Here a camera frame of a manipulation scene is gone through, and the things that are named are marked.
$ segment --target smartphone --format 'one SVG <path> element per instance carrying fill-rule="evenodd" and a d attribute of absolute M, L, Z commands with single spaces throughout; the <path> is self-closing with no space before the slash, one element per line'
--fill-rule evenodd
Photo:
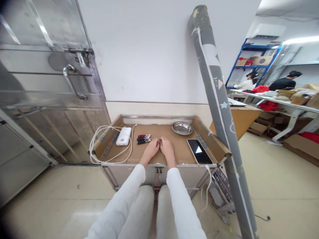
<path fill-rule="evenodd" d="M 213 164 L 212 160 L 198 139 L 188 139 L 187 143 L 198 164 Z"/>

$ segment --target metal bowl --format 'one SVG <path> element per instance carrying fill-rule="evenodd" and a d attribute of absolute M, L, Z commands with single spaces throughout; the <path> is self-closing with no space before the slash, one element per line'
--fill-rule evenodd
<path fill-rule="evenodd" d="M 192 126 L 185 122 L 175 122 L 172 124 L 172 129 L 180 135 L 189 135 L 193 132 Z"/>

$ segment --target door latch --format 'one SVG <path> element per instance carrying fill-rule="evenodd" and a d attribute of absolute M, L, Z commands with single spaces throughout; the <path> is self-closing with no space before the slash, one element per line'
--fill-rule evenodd
<path fill-rule="evenodd" d="M 72 48 L 69 47 L 68 49 L 63 49 L 65 52 L 70 52 L 75 54 L 75 61 L 80 63 L 80 66 L 82 68 L 90 67 L 89 63 L 89 54 L 94 56 L 94 51 L 93 49 L 76 49 L 76 48 Z"/>

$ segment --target woman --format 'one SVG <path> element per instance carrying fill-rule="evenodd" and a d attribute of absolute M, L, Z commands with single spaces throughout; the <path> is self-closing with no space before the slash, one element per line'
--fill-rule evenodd
<path fill-rule="evenodd" d="M 251 73 L 246 75 L 246 77 L 247 77 L 246 81 L 240 83 L 239 85 L 234 85 L 234 87 L 236 89 L 241 90 L 241 91 L 243 91 L 243 90 L 253 90 L 256 87 L 256 83 L 258 81 L 258 79 L 257 79 L 258 75 L 259 74 L 256 71 L 253 71 L 253 72 L 251 72 Z M 246 95 L 234 92 L 234 93 L 229 94 L 228 97 L 231 98 L 231 99 L 234 99 L 234 97 L 245 98 Z"/>
<path fill-rule="evenodd" d="M 153 218 L 154 192 L 146 178 L 146 166 L 158 152 L 164 154 L 167 185 L 158 194 L 157 239 L 206 239 L 196 210 L 176 166 L 172 143 L 165 137 L 153 139 L 139 162 L 89 229 L 85 239 L 148 239 Z"/>

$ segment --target white sleeve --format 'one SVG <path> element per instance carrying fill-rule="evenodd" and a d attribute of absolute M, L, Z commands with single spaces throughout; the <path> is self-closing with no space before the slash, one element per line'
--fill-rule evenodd
<path fill-rule="evenodd" d="M 166 183 L 172 198 L 178 238 L 206 238 L 178 168 L 167 172 Z"/>
<path fill-rule="evenodd" d="M 145 181 L 145 168 L 138 164 L 113 196 L 107 207 L 89 229 L 87 239 L 116 239 L 129 215 L 140 185 Z"/>
<path fill-rule="evenodd" d="M 241 89 L 243 87 L 245 87 L 245 83 L 244 82 L 240 83 L 239 85 L 234 85 L 234 88 L 236 88 L 236 89 Z"/>

